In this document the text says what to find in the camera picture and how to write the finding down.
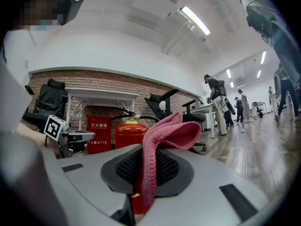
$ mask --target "office chair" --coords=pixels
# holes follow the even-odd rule
[[[30,86],[26,85],[25,89],[30,95],[34,95]],[[43,132],[49,115],[55,115],[63,119],[67,101],[68,92],[65,90],[65,83],[50,79],[47,84],[41,86],[33,113],[29,113],[27,109],[23,119]]]
[[[155,113],[156,117],[160,120],[164,119],[167,116],[170,116],[172,114],[170,110],[170,97],[173,96],[175,93],[179,92],[178,89],[172,89],[168,92],[166,92],[164,95],[154,95],[151,94],[150,98],[144,98],[146,103],[149,105],[149,107],[152,109],[152,111]],[[161,110],[159,107],[160,102],[165,101],[166,109]],[[186,114],[183,115],[183,122],[190,122],[194,121],[199,124],[203,123],[206,120],[206,117],[203,115],[194,115],[190,113],[190,105],[195,103],[196,100],[191,100],[190,102],[187,102],[182,105],[182,107],[186,107]],[[202,146],[202,151],[206,151],[206,144],[205,143],[196,143],[194,146]]]

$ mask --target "red brick wall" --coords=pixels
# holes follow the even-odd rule
[[[40,72],[32,75],[29,86],[32,88],[35,95],[33,96],[32,102],[29,106],[29,112],[33,112],[34,102],[36,97],[40,93],[40,88],[42,84],[47,84],[47,81],[52,78],[56,81],[65,82],[66,87],[79,87],[79,88],[91,88],[91,89],[106,89],[123,91],[129,93],[138,94],[138,98],[135,100],[135,110],[139,110],[141,114],[152,115],[154,113],[146,104],[144,98],[149,98],[151,93],[156,95],[163,95],[165,92],[169,91],[171,88],[165,85],[157,84],[151,81],[146,81],[138,78],[133,78],[130,76],[107,73],[107,72],[96,72],[87,70],[59,70],[59,71],[49,71]],[[197,100],[198,98],[185,92],[178,92],[171,97],[171,110],[172,112],[183,112],[186,108],[182,107],[183,104],[191,101]],[[74,109],[78,101],[73,99],[71,109]],[[192,104],[191,106],[198,107],[198,103]],[[122,113],[118,110],[114,110],[108,107],[99,106],[87,106],[82,114],[83,122],[82,129],[87,129],[87,116],[117,116]],[[78,129],[78,120],[70,120],[71,126]],[[153,125],[154,122],[147,120],[149,126]],[[112,122],[112,142],[114,143],[114,131],[115,128],[123,124],[123,121],[116,120]]]

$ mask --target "red fire extinguisher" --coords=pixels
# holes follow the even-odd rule
[[[117,118],[129,117],[124,125],[120,125],[115,129],[115,149],[119,149],[128,145],[141,144],[143,142],[144,134],[148,131],[147,126],[138,124],[139,119],[152,119],[160,121],[158,118],[153,116],[136,115],[132,111],[122,109],[119,107],[113,107],[114,109],[122,110],[125,115],[116,116],[110,121]]]

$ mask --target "white ceiling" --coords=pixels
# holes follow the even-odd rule
[[[225,81],[227,89],[230,89],[231,82],[234,84],[233,89],[238,89],[241,86],[273,77],[279,66],[279,59],[274,50],[267,50],[263,64],[261,64],[261,58],[262,53],[259,53],[237,65],[231,66],[229,68],[231,72],[230,79],[225,71],[227,68],[223,72],[217,73],[214,78]]]
[[[132,7],[132,3],[133,0],[84,0],[77,17],[65,26],[57,27],[57,31],[113,30],[149,41],[163,49],[186,23],[179,14],[162,20]],[[226,61],[225,57],[235,52],[238,46],[247,46],[247,38],[259,36],[248,27],[246,11],[239,0],[180,0],[177,5],[181,8],[188,6],[211,31],[205,36],[196,26],[194,32],[189,31],[187,37],[171,50],[171,53],[195,67],[205,68],[216,58]],[[253,50],[245,51],[248,56],[254,53]]]

